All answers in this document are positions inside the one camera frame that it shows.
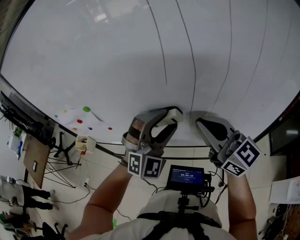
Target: hand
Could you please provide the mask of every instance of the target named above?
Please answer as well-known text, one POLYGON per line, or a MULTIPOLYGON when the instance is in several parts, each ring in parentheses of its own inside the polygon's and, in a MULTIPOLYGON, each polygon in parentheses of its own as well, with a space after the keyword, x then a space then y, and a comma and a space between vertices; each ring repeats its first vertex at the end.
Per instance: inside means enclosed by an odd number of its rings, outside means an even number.
MULTIPOLYGON (((144 125, 144 122, 139 120, 139 119, 136 119, 134 121, 134 123, 132 124, 132 127, 134 127, 135 129, 139 130, 139 131, 142 131, 143 129, 143 125, 144 125)), ((137 145, 139 143, 139 139, 136 139, 135 137, 133 137, 132 135, 130 135, 129 133, 127 134, 126 136, 126 140, 137 145)))

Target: green dot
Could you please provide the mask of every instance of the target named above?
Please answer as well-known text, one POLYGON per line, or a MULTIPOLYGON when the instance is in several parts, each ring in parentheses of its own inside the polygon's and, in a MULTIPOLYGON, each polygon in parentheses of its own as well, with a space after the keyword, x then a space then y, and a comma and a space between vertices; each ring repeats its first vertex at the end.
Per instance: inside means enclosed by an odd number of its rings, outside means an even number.
POLYGON ((90 111, 90 108, 84 107, 83 110, 88 113, 90 111))

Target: small monitor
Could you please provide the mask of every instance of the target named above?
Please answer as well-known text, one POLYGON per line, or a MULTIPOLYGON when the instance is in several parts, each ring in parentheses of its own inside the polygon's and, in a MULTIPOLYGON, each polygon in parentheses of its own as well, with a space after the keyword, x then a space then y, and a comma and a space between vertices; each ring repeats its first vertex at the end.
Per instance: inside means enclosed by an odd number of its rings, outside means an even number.
POLYGON ((204 186, 204 169, 171 165, 166 189, 199 192, 204 186))

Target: black harness strap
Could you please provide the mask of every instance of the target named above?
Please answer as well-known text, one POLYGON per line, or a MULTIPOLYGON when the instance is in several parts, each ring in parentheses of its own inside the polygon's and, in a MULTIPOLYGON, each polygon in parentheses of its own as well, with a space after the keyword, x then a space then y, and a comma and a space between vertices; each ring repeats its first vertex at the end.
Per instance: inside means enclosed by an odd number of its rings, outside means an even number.
POLYGON ((200 223, 218 228, 221 227, 213 219, 198 212, 184 214, 183 217, 179 218, 178 213, 161 211, 159 213, 144 213, 137 218, 160 221, 143 240, 159 240, 174 227, 186 228, 195 240, 209 240, 209 237, 204 234, 204 229, 200 223))

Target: electrical outlet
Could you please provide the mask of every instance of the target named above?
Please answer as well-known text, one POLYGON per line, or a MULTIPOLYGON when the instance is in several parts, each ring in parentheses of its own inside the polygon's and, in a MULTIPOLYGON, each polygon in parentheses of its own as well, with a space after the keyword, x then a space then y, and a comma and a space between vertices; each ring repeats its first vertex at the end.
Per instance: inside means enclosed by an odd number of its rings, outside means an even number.
POLYGON ((90 178, 86 178, 86 180, 85 180, 84 183, 88 185, 88 184, 89 184, 89 181, 90 181, 90 178))

